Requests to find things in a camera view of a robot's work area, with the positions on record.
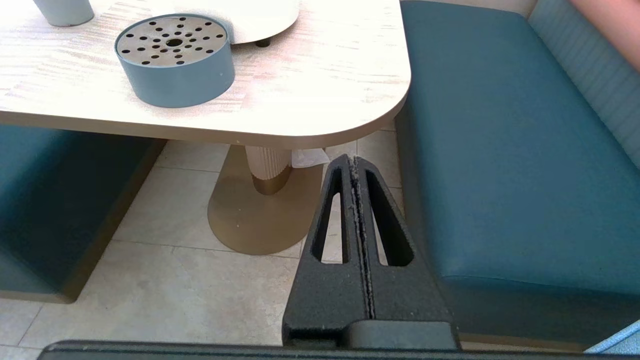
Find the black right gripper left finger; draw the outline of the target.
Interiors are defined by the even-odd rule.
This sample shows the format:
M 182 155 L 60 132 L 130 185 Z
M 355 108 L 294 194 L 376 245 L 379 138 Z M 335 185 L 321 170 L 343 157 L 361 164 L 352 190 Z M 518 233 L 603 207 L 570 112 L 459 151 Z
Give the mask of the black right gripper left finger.
M 353 323 L 373 315 L 361 180 L 354 157 L 330 162 L 282 317 L 284 346 L 337 347 Z M 322 261 L 334 196 L 339 196 L 342 262 Z

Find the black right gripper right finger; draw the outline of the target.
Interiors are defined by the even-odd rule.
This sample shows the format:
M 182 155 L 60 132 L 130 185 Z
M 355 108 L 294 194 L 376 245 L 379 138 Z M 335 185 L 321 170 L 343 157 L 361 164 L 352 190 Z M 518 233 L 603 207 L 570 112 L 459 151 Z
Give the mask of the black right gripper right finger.
M 365 309 L 375 321 L 454 321 L 405 217 L 372 162 L 353 158 Z

